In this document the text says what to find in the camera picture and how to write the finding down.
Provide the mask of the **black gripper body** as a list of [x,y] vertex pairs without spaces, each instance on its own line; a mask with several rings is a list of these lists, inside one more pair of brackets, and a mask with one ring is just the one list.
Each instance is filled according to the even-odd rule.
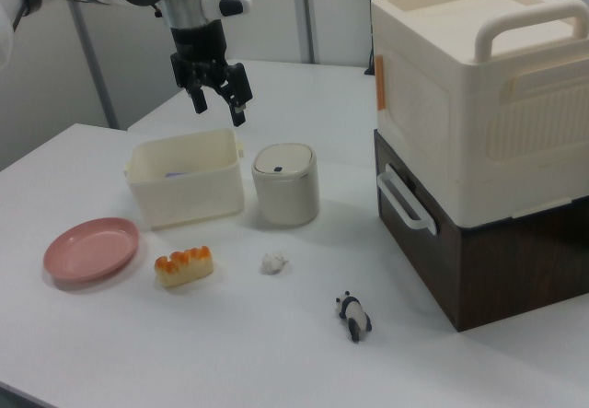
[[176,51],[170,56],[178,87],[185,88],[189,77],[207,87],[226,84],[226,40],[221,20],[192,29],[172,29]]

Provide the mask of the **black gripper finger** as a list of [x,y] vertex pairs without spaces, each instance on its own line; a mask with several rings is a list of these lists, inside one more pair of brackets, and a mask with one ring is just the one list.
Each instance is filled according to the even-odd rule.
[[207,102],[202,91],[202,84],[193,63],[182,59],[178,53],[170,56],[176,84],[183,88],[191,98],[197,114],[207,110]]
[[246,121],[247,103],[253,99],[245,66],[242,63],[216,66],[214,90],[227,103],[232,124],[241,126]]

